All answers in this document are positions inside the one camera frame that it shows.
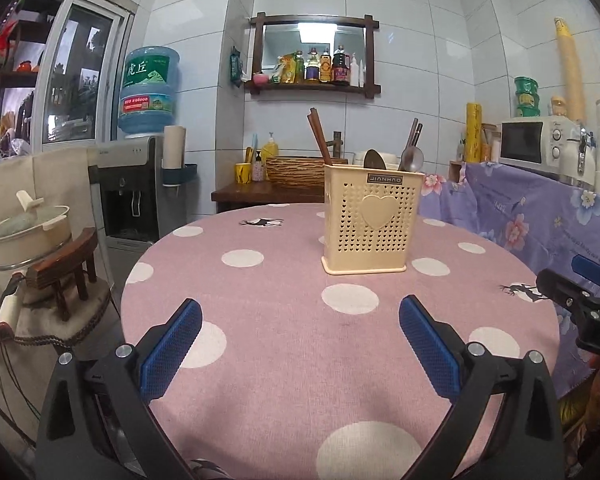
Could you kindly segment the translucent plastic spoon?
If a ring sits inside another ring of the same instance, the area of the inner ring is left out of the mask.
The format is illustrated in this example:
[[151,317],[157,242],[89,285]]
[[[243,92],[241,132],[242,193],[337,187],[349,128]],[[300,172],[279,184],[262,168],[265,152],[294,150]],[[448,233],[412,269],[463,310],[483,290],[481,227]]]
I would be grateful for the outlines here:
[[422,170],[422,166],[424,166],[424,154],[417,146],[410,145],[403,151],[399,165],[400,171],[419,172]]

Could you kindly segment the purple floral cloth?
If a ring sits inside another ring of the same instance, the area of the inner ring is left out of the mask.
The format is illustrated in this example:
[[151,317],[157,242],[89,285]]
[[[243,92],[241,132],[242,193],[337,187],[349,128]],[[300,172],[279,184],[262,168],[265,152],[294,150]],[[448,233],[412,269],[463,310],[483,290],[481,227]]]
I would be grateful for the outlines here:
[[486,162],[465,166],[458,182],[428,174],[418,214],[411,256],[431,271],[408,270],[404,292],[463,336],[491,332],[494,352],[552,358],[558,396],[588,379],[576,326],[535,278],[550,269],[600,297],[571,267],[576,255],[600,264],[600,194]]

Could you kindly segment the small wooden stool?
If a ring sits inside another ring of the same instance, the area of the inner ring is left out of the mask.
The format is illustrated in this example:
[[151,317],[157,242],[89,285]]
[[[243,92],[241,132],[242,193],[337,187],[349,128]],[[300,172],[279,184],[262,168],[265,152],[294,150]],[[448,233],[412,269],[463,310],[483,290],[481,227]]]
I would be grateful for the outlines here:
[[66,322],[71,314],[64,294],[62,280],[73,277],[78,297],[88,299],[87,284],[97,282],[94,252],[98,245],[97,230],[85,228],[82,233],[61,248],[35,263],[27,270],[26,283],[36,290],[53,289],[60,318]]

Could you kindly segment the white microwave oven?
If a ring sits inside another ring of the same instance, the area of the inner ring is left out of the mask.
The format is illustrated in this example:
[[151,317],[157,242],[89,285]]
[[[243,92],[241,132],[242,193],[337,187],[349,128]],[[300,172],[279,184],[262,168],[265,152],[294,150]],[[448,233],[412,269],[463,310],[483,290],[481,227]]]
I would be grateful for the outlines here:
[[579,125],[565,116],[503,120],[500,163],[541,174],[558,174],[562,151],[579,132]]

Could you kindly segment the white pot with lid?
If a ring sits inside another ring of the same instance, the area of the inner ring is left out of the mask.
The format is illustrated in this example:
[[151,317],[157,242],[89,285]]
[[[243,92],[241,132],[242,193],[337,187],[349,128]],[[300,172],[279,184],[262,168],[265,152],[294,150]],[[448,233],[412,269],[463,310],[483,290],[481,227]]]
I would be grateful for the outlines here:
[[19,190],[22,211],[0,222],[0,272],[26,268],[72,240],[70,207]]

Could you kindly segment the cream plastic utensil holder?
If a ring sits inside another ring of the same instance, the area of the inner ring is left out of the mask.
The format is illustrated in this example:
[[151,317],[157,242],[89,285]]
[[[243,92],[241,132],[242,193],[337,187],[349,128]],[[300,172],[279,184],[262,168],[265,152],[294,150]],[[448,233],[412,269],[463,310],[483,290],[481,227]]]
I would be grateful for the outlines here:
[[425,176],[352,165],[327,166],[324,173],[324,270],[405,271]]

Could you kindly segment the stacked green bowls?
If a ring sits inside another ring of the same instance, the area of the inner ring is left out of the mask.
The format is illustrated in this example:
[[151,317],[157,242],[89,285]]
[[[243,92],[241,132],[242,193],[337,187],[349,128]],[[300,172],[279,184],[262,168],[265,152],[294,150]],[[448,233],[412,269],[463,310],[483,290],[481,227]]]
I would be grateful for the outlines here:
[[519,117],[540,116],[540,97],[538,83],[525,76],[514,79],[516,96],[516,114]]

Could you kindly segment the dark wooden counter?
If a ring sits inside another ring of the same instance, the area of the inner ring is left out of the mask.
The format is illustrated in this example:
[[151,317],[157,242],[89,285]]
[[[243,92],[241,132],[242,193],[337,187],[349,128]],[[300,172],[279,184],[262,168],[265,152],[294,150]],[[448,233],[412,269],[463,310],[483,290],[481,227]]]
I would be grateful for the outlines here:
[[211,200],[215,203],[217,212],[267,204],[323,203],[324,188],[286,188],[270,181],[232,183],[213,191]]

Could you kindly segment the yellow mug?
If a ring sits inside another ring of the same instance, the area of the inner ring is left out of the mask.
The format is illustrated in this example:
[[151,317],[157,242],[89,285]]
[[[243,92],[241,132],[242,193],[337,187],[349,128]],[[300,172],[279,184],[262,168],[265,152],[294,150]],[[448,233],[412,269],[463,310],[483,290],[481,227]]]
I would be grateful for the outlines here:
[[251,182],[252,165],[250,162],[240,162],[234,165],[234,178],[237,184],[248,184]]

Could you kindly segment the white paper towel roll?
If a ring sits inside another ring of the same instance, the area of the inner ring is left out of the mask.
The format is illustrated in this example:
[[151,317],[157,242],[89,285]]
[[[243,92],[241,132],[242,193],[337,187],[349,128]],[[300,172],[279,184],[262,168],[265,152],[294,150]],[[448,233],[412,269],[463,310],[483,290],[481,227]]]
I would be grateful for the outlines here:
[[163,129],[163,169],[181,169],[184,165],[186,129],[182,126],[165,126]]

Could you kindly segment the bronze faucet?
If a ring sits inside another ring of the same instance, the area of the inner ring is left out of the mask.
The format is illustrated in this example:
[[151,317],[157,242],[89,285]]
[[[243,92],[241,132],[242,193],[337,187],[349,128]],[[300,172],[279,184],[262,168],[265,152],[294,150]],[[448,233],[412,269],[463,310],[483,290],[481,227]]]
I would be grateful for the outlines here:
[[332,140],[327,141],[326,145],[332,150],[333,158],[340,158],[343,147],[342,132],[335,130],[332,133]]

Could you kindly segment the woven basin sink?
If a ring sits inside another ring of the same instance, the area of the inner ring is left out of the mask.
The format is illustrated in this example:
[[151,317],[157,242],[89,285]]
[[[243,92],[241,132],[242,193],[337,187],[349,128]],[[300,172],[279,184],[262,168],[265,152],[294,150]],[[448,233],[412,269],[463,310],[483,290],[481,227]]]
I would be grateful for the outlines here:
[[321,157],[270,157],[265,163],[266,176],[283,188],[322,188],[325,163]]

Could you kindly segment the blue water jug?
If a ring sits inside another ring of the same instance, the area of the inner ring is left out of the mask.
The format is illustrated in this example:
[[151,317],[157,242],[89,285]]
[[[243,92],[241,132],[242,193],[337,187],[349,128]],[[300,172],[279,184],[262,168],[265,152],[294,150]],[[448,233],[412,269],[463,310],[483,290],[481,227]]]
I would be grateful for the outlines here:
[[126,136],[163,133],[174,125],[179,62],[178,52],[168,47],[141,47],[128,54],[118,106],[118,127]]

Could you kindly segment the wooden framed mirror shelf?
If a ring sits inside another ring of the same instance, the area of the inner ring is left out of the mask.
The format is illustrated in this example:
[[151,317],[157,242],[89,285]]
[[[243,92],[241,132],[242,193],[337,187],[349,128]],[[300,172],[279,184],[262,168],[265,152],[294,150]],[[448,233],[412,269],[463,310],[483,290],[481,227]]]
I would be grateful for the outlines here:
[[375,80],[375,34],[380,24],[370,14],[349,18],[260,12],[249,24],[249,93],[330,91],[359,94],[369,100],[381,94]]

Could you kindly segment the green hanging packet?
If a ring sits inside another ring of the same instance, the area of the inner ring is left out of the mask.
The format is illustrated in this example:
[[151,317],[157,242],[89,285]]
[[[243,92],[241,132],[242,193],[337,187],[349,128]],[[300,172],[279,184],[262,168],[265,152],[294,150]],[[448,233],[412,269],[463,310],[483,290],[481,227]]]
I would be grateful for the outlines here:
[[230,49],[230,83],[236,88],[242,86],[242,54],[236,47]]

